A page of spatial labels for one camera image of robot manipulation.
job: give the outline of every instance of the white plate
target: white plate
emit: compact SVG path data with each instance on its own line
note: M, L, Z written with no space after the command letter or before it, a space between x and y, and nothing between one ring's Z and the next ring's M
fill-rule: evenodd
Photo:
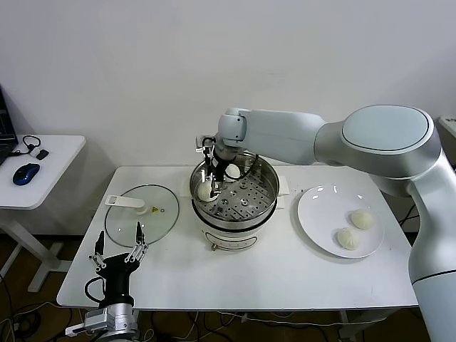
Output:
M350 213L366 209L374 216L374 226L368 230L356 228L350 220ZM351 195L335 185L314 187L299 200L298 217L307 235L326 251L344 258L363 258L383 242L385 231L375 210L363 195ZM352 227L360 239L360 246L354 251L344 249L337 241L337 232Z

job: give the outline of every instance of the glass lid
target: glass lid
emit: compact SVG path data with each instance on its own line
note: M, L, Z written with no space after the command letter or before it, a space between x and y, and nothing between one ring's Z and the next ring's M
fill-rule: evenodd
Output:
M161 185L141 185L122 196L108 196L105 231L116 244L133 247L136 226L141 224L145 242L152 244L164 237L179 216L174 193Z

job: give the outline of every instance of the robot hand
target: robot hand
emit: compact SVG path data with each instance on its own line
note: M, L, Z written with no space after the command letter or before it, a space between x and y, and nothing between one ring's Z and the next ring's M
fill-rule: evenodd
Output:
M133 313L133 298L129 295L130 275L138 269L148 245L145 243L141 224L136 226L136 244L130 253L103 258L104 232L95 243L93 255L89 259L99 277L85 285L85 294L99 303L98 310L88 312L84 323L66 329L66 335L73 337L84 331L101 331L103 341L132 339L138 335L138 324ZM103 280L105 298L98 300L88 293L88 286L96 280Z

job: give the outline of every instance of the blue computer mouse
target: blue computer mouse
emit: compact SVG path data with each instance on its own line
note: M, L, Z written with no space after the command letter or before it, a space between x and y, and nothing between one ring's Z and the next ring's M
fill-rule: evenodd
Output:
M28 184L33 177L38 173L40 170L40 165L38 164L27 164L22 165L17 171L14 173L13 176L13 183L16 185L25 185Z

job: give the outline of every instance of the steamed bun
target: steamed bun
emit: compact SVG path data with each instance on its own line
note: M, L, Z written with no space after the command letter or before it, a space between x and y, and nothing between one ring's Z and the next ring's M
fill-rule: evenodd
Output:
M219 195L215 195L214 197L211 197L211 182L203 182L200 185L198 185L198 197L200 200L203 202L212 202L216 200L216 198Z
M225 170L226 174L229 175L231 178L239 178L241 176L241 171L235 164L228 165L227 169ZM234 182L234 180L227 177L227 182Z
M352 228L342 228L337 232L337 241L345 249L354 251L359 247L358 234Z
M366 209L358 209L350 214L350 220L359 229L367 230L374 225L372 214Z

